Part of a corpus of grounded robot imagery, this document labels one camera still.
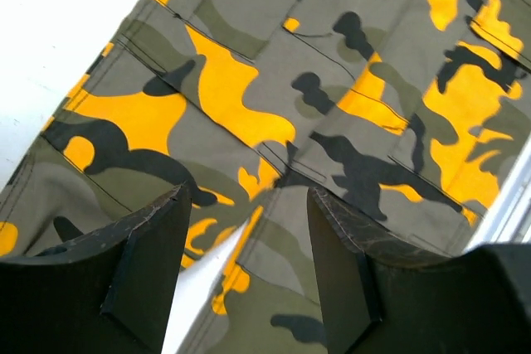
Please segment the aluminium table edge rail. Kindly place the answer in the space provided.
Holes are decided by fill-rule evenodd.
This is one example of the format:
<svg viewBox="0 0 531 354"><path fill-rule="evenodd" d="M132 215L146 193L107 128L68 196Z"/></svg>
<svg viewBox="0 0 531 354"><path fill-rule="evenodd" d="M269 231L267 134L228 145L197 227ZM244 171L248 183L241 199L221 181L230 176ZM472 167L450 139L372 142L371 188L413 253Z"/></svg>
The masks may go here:
<svg viewBox="0 0 531 354"><path fill-rule="evenodd" d="M494 201L472 235L465 251L488 243L524 242L530 234L524 229L530 207L530 148L521 153Z"/></svg>

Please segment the yellow camouflage trousers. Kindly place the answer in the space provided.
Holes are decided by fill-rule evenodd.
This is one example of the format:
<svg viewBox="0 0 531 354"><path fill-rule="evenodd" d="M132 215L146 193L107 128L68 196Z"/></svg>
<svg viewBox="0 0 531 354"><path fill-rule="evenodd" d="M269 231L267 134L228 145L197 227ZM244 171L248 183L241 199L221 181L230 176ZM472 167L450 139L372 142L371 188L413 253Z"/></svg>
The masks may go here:
<svg viewBox="0 0 531 354"><path fill-rule="evenodd" d="M1 193L1 262L191 192L181 353L331 353L307 196L456 257L530 135L530 0L139 0Z"/></svg>

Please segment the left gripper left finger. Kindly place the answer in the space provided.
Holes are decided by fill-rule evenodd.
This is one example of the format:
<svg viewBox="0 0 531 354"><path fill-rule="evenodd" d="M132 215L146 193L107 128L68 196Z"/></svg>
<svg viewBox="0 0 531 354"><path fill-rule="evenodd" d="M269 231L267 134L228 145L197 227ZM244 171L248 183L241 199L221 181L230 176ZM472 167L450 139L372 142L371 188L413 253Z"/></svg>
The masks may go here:
<svg viewBox="0 0 531 354"><path fill-rule="evenodd" d="M161 352L191 208L180 185L38 255L3 259L2 352Z"/></svg>

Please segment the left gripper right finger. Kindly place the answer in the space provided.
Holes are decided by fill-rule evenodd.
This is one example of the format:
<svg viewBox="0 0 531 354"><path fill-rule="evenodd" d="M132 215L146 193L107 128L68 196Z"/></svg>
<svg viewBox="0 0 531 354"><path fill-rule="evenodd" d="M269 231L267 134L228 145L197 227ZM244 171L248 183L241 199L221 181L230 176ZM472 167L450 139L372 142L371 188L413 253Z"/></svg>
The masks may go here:
<svg viewBox="0 0 531 354"><path fill-rule="evenodd" d="M446 257L322 188L307 212L329 352L529 352L529 245Z"/></svg>

